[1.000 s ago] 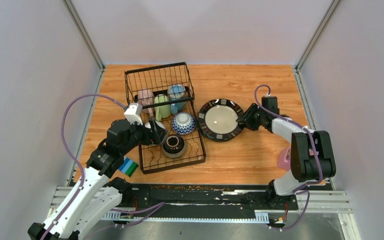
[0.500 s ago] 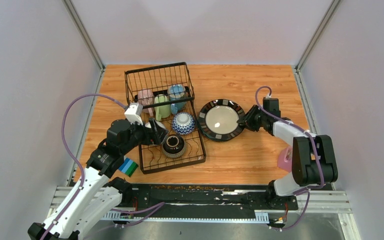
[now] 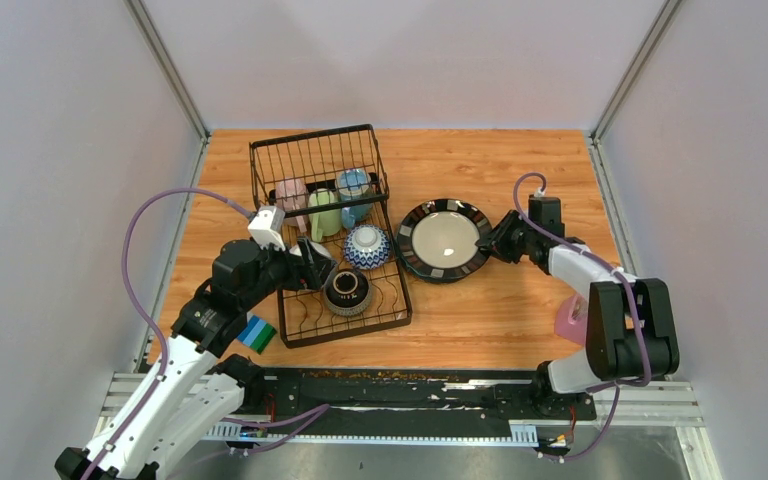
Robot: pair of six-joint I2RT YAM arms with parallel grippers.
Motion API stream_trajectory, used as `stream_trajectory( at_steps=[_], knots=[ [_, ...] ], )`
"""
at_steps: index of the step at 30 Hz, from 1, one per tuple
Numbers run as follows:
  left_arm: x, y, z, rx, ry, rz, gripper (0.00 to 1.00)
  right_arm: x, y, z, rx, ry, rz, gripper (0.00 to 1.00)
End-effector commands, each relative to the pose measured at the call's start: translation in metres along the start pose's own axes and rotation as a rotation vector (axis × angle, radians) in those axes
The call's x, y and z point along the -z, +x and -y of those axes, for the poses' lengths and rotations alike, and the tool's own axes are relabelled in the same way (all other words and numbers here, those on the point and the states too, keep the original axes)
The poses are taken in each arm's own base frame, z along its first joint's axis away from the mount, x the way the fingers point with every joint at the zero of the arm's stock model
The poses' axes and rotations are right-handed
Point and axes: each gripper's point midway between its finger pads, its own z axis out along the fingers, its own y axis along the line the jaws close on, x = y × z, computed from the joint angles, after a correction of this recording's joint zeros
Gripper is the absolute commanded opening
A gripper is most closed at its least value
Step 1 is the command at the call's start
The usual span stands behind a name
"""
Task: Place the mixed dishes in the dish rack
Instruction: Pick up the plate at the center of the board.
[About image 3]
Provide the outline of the dark brown speckled bowl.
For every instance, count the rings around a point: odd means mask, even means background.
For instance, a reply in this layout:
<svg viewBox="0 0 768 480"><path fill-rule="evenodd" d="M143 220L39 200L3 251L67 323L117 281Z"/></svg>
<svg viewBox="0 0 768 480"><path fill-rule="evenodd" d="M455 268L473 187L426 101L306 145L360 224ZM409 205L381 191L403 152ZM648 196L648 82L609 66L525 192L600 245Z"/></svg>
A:
<svg viewBox="0 0 768 480"><path fill-rule="evenodd" d="M363 313L372 303L373 292L366 276L358 269L345 268L334 271L328 278L322 293L325 305L341 317L353 317Z"/></svg>

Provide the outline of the light green mug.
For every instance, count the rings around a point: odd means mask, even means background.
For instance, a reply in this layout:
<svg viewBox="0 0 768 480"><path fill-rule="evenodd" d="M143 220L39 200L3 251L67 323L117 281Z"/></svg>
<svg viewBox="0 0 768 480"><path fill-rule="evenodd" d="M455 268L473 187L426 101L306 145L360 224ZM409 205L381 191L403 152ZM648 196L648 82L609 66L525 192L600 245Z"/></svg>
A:
<svg viewBox="0 0 768 480"><path fill-rule="evenodd" d="M309 196L309 207L327 206L326 210L309 215L311 238L314 242L321 242L326 237L338 234L342 229L341 208L338 206L338 201L337 194L327 188L317 189Z"/></svg>

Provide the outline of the white black bowl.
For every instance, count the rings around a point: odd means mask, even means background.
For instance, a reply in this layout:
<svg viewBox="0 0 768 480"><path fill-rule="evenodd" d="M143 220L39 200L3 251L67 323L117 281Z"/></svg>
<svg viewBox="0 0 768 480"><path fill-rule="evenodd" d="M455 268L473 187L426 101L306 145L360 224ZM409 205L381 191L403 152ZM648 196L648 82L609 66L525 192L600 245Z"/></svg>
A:
<svg viewBox="0 0 768 480"><path fill-rule="evenodd" d="M390 257L390 241L384 230L371 224L350 230L343 253L348 263L357 269L373 270L383 266Z"/></svg>

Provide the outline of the black rimmed white plate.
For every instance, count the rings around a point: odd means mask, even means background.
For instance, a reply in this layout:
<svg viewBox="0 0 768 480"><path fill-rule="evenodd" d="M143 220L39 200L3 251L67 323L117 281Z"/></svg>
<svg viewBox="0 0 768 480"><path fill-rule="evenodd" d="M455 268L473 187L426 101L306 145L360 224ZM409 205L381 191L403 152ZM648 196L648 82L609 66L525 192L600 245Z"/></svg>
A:
<svg viewBox="0 0 768 480"><path fill-rule="evenodd" d="M417 278L435 284L458 282L481 269L488 255L477 242L492 224L474 205L453 198L411 209L395 232L396 254Z"/></svg>

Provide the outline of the pink ceramic mug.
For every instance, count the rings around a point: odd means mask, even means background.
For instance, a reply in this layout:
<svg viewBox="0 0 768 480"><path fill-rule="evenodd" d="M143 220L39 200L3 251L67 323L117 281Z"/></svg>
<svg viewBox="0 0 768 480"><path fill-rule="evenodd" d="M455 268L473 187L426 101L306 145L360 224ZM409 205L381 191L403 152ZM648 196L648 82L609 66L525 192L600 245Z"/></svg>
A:
<svg viewBox="0 0 768 480"><path fill-rule="evenodd" d="M302 178L287 178L279 181L275 187L276 205L285 212L284 224L292 226L300 233L308 232L306 215L291 216L292 212L307 207L308 190Z"/></svg>

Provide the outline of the blue butterfly mug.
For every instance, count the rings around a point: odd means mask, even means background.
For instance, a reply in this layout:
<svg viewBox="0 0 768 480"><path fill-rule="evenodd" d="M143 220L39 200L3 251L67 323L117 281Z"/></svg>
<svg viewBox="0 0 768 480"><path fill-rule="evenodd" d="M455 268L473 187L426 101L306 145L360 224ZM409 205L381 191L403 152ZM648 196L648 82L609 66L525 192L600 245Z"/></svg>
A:
<svg viewBox="0 0 768 480"><path fill-rule="evenodd" d="M348 169L340 173L336 180L338 197L342 202L366 199L372 193L371 177L364 169ZM341 221L344 228L351 230L368 216L371 203L363 203L341 208Z"/></svg>

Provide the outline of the white ribbed bowl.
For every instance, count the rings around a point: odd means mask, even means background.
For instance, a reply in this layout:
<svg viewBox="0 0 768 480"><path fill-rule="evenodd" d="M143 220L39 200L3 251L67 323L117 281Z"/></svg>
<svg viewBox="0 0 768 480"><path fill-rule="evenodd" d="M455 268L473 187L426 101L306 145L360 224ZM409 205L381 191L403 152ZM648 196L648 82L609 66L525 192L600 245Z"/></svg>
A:
<svg viewBox="0 0 768 480"><path fill-rule="evenodd" d="M312 240L309 241L310 246L321 256L324 256L326 258L332 259L333 256L330 253L330 251L322 244L318 242L314 242Z"/></svg>

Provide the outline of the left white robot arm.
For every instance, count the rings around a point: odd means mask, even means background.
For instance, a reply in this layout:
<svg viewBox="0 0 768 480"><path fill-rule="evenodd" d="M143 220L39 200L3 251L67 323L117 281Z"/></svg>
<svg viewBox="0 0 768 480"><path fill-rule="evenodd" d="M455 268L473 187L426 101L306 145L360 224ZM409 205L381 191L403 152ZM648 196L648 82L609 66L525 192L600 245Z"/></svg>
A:
<svg viewBox="0 0 768 480"><path fill-rule="evenodd" d="M62 479L167 479L183 456L236 409L266 400L262 372L234 354L248 313L277 290L319 290L336 268L327 248L305 237L291 250L252 240L226 243L212 275L181 309L161 358L100 434L57 458Z"/></svg>

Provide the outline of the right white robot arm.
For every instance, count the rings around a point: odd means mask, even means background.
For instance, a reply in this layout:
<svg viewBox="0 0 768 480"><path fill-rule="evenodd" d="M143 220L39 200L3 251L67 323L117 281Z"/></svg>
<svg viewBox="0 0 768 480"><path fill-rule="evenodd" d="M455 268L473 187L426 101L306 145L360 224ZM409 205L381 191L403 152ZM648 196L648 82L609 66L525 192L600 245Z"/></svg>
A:
<svg viewBox="0 0 768 480"><path fill-rule="evenodd" d="M537 368L530 400L540 415L556 417L587 394L611 386L645 386L678 370L680 350L667 284L630 275L580 239L566 236L560 199L530 195L526 212L509 211L476 245L506 263L528 258L585 302L583 347Z"/></svg>

